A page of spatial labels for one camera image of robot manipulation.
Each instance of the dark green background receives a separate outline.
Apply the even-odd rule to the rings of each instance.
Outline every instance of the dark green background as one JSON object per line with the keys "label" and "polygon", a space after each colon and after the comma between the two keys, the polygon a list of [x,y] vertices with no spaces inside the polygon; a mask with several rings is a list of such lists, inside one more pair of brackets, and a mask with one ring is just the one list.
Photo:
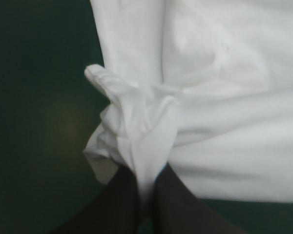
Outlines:
{"label": "dark green background", "polygon": [[[82,149],[108,104],[88,0],[0,1],[0,234],[43,234],[102,189]],[[293,205],[206,201],[254,234],[293,234]],[[150,224],[141,228],[150,233]]]}

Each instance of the white shirt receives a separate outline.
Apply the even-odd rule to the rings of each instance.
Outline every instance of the white shirt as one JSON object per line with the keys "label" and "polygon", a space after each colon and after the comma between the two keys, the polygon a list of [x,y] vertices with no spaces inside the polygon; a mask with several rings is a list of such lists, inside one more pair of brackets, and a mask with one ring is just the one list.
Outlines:
{"label": "white shirt", "polygon": [[84,153],[147,199],[169,162],[199,198],[293,202],[293,0],[91,0],[111,104]]}

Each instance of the fabric fold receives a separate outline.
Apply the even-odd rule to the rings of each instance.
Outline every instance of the fabric fold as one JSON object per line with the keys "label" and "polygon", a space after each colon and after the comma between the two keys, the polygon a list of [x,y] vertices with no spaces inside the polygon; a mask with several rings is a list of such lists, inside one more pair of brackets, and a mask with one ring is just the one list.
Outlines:
{"label": "fabric fold", "polygon": [[144,202],[175,141],[178,103],[171,90],[135,87],[99,65],[88,66],[85,74],[111,104],[101,113],[102,124],[84,153],[129,167]]}

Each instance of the green wall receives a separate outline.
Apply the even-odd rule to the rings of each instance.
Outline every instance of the green wall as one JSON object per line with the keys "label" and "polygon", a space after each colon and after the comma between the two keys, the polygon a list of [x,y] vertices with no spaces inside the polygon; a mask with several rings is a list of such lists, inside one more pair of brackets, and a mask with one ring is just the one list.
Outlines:
{"label": "green wall", "polygon": [[[0,234],[43,234],[101,190],[82,154],[108,104],[88,0],[0,1]],[[293,205],[206,201],[255,234],[293,234]],[[150,233],[150,223],[141,233]]]}

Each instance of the white fabric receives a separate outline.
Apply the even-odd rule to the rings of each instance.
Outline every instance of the white fabric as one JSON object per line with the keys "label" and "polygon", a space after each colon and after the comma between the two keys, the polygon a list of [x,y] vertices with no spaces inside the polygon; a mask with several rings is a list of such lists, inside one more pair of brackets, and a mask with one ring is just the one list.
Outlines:
{"label": "white fabric", "polygon": [[293,202],[293,0],[91,4],[105,68],[85,75],[111,101],[84,150],[99,181],[125,164],[145,200],[168,161],[199,198]]}

